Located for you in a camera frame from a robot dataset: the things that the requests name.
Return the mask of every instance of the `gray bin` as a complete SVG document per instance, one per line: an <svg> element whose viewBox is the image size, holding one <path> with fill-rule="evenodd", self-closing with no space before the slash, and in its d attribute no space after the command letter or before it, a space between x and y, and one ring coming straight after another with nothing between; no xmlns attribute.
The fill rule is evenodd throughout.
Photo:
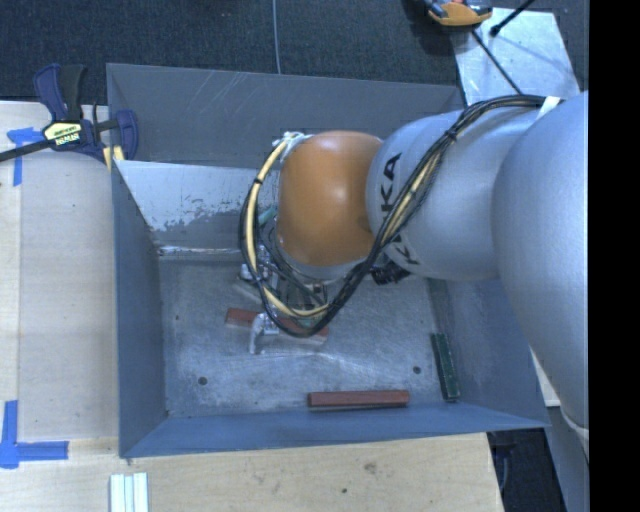
<svg viewBox="0 0 640 512"><path fill-rule="evenodd" d="M259 311L237 280L238 211L287 130L389 136L462 107L455 88L110 65L109 106L133 109L136 161L113 170L120 455L383 441L548 424L499 281L364 281L321 346L224 323ZM267 194L265 201L272 200ZM447 334L460 399L442 398L430 335ZM311 411L311 391L408 389L407 407Z"/></svg>

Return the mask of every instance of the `wooden block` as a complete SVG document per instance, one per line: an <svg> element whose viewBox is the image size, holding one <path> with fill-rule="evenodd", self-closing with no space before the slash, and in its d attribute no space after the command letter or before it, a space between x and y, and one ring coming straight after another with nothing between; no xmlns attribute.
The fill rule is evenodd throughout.
<svg viewBox="0 0 640 512"><path fill-rule="evenodd" d="M317 391L307 398L309 407L402 407L409 403L409 391Z"/></svg>

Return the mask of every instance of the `black floor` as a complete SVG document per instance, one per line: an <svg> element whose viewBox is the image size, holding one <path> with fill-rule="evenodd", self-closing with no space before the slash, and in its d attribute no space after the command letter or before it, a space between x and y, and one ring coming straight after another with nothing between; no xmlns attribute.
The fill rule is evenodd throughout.
<svg viewBox="0 0 640 512"><path fill-rule="evenodd" d="M108 62L458 85L448 35L414 0L0 0L0 7L0 99L34 100L33 74L52 62L86 65L80 99L98 104L107 103ZM578 85L588 89L588 0L530 8L555 15ZM509 454L507 512L564 511L542 430L490 439L501 446L500 481Z"/></svg>

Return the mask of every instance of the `bin floor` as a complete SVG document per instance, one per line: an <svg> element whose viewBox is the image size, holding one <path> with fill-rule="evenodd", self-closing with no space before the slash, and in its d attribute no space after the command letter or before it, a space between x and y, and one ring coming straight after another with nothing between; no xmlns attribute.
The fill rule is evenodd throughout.
<svg viewBox="0 0 640 512"><path fill-rule="evenodd" d="M239 288L240 263L161 259L170 416L303 408L311 391L407 389L410 404L442 401L426 280L365 280L329 324L324 344L262 337L262 353L253 355L250 329L225 325L230 307L262 311Z"/></svg>

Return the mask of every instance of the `yellow label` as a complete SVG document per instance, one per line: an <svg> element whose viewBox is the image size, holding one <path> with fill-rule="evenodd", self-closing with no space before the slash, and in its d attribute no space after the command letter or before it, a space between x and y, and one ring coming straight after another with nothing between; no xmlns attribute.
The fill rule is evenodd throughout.
<svg viewBox="0 0 640 512"><path fill-rule="evenodd" d="M67 136L67 140L63 140L62 142L56 141L56 144L59 146L61 144L66 144L67 142L71 142L72 140L78 140L80 135L75 137L69 136L80 131L82 131L82 126L77 123L55 123L44 131L44 136L47 140L54 140Z"/></svg>

